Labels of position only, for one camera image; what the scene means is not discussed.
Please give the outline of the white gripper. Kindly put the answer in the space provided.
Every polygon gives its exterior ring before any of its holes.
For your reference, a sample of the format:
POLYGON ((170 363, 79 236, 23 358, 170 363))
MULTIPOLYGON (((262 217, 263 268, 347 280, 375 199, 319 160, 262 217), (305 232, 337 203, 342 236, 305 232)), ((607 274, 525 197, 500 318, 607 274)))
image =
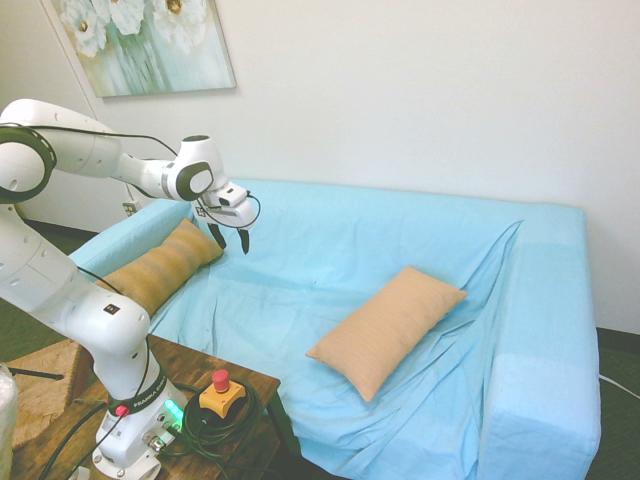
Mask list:
POLYGON ((256 222, 256 211, 245 193, 228 197, 208 192, 196 201, 196 216, 208 223, 208 229, 221 249, 226 248, 226 240, 219 226, 236 228, 243 253, 249 253, 248 229, 256 222))

